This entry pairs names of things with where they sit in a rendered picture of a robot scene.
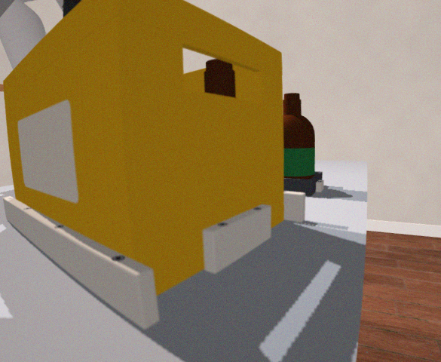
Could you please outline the brown bottle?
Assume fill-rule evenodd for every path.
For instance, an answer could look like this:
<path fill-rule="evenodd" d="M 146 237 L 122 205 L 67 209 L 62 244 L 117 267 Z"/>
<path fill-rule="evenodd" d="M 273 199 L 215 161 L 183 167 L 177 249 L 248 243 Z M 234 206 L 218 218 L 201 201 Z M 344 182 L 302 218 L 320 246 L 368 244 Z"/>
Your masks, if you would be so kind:
<path fill-rule="evenodd" d="M 284 94 L 284 178 L 310 179 L 315 174 L 315 132 L 302 115 L 300 94 Z"/>
<path fill-rule="evenodd" d="M 236 97 L 233 65 L 222 60 L 208 60 L 204 72 L 204 92 Z"/>

